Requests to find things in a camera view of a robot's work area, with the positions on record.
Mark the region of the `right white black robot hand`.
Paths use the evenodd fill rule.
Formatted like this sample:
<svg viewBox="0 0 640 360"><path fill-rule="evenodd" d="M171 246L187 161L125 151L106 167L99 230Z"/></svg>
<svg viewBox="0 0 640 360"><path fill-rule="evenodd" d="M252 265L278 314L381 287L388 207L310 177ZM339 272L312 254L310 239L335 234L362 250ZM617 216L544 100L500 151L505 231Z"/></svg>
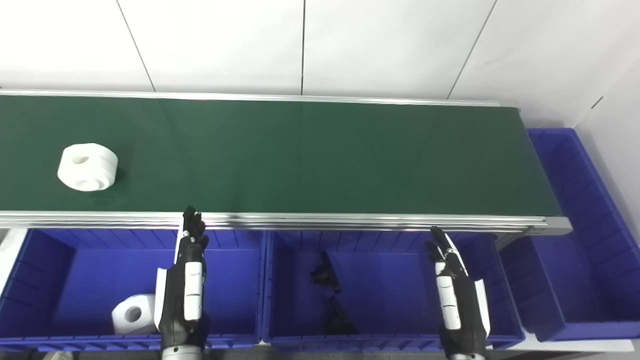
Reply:
<svg viewBox="0 0 640 360"><path fill-rule="evenodd" d="M434 266L442 326L439 343L448 360L487 360L491 330L485 283L474 280L450 236L437 226L425 246Z"/></svg>

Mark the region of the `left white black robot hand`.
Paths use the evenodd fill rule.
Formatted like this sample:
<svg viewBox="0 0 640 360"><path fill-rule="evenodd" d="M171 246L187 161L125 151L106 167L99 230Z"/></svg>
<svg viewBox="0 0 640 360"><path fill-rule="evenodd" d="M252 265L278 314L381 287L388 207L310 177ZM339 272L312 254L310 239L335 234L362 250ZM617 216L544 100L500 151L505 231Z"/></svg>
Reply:
<svg viewBox="0 0 640 360"><path fill-rule="evenodd" d="M210 322L203 311L209 237L202 214L188 205L176 235L174 262L157 271L154 321L163 360L201 360Z"/></svg>

